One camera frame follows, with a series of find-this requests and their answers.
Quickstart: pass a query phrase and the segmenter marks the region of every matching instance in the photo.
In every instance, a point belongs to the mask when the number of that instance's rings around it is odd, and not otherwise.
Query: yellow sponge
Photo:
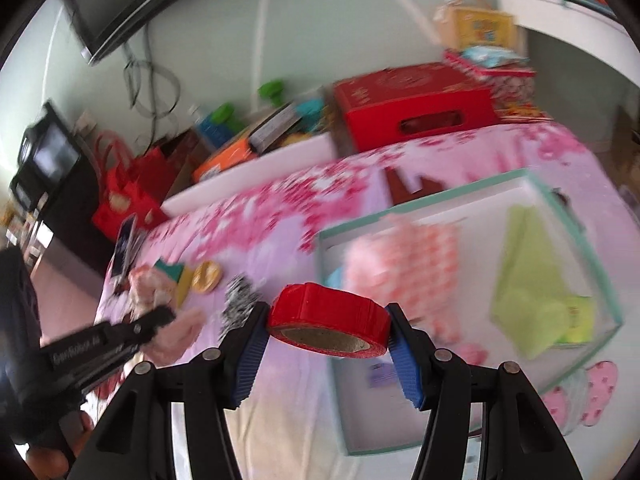
[[[184,300],[187,298],[187,295],[191,288],[191,280],[193,279],[194,273],[195,270],[190,269],[189,267],[184,267],[184,270],[180,275],[180,280],[178,280],[178,285],[175,287],[174,292],[176,308],[180,308],[184,303]]]

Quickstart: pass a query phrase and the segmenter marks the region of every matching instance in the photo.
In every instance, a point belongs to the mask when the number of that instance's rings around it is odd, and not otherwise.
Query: bed
[[[409,183],[424,175],[451,188],[525,166],[569,197],[624,309],[625,325],[589,365],[595,370],[613,363],[615,391],[597,424],[581,424],[566,437],[585,479],[611,478],[640,438],[640,424],[628,416],[640,413],[640,367],[632,345],[640,327],[640,231],[595,156],[560,124],[501,124],[411,140],[299,171],[161,225],[136,264],[215,259],[225,280],[244,272],[270,302],[289,283],[315,280],[318,231],[391,205],[383,168],[398,168]],[[105,286],[97,320],[120,321],[126,303],[124,296],[111,298]],[[183,308],[195,306],[206,311],[208,322],[180,363],[218,345],[224,286],[208,296],[190,294]],[[328,368],[325,356],[270,340],[251,396],[227,413],[244,478],[411,477],[418,448],[345,456]],[[189,478],[184,415],[178,405],[173,411],[176,469],[179,478]],[[468,453],[474,456],[472,446]]]

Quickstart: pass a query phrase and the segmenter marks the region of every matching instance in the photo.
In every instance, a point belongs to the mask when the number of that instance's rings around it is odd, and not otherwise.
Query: red paper bag
[[[109,139],[107,148],[100,154],[100,142]],[[113,150],[117,163],[106,169],[109,154]],[[132,214],[138,217],[138,226],[148,230],[167,221],[160,205],[177,176],[158,148],[134,158],[130,149],[113,132],[103,132],[96,140],[96,159],[102,173],[100,205],[92,221],[111,241],[118,238],[122,222]]]

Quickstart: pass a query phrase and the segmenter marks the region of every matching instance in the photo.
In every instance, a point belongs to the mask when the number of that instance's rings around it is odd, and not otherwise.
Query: yellow box
[[[184,267],[184,269],[182,270],[180,280],[178,280],[178,286],[175,288],[174,292],[176,309],[180,308],[184,303],[184,300],[187,299],[187,295],[191,290],[191,280],[193,279],[194,273],[195,270],[190,269],[189,267]]]
[[[516,28],[511,14],[473,7],[454,7],[452,12],[460,50],[475,45],[516,49]]]

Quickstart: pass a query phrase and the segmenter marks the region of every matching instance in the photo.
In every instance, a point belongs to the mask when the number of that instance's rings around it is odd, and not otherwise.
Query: metal screw
[[[517,374],[520,371],[520,365],[516,361],[506,361],[502,366],[508,374]]]
[[[433,353],[433,355],[438,361],[443,361],[443,362],[451,361],[451,358],[453,357],[451,352],[449,352],[449,350],[447,350],[446,348],[438,348]]]
[[[138,375],[149,373],[151,371],[151,363],[148,361],[142,361],[141,363],[138,363],[135,368],[133,368],[133,371]]]
[[[202,358],[205,361],[215,361],[217,358],[220,357],[220,354],[222,354],[222,352],[217,348],[207,348],[202,353]]]

